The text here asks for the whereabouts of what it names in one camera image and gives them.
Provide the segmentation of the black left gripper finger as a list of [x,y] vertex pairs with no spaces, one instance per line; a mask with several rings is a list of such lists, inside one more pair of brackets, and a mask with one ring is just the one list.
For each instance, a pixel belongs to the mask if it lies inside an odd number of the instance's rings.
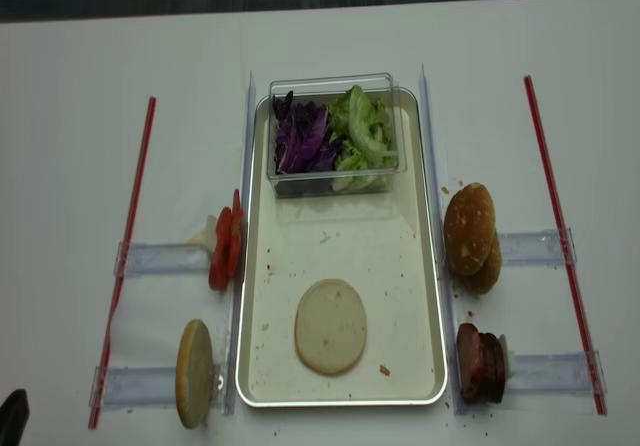
[[27,391],[14,390],[0,407],[0,446],[18,446],[30,415]]

